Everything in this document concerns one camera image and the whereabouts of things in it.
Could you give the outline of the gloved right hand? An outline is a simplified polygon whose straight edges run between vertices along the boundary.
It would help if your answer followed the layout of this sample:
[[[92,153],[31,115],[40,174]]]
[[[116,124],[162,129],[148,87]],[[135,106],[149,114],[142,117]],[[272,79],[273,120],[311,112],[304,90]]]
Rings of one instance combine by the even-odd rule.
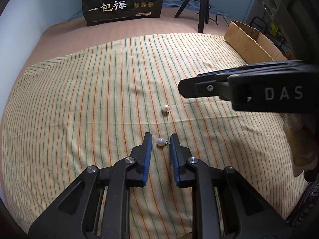
[[[318,115],[288,113],[283,129],[294,176],[303,174],[308,182],[318,180]]]

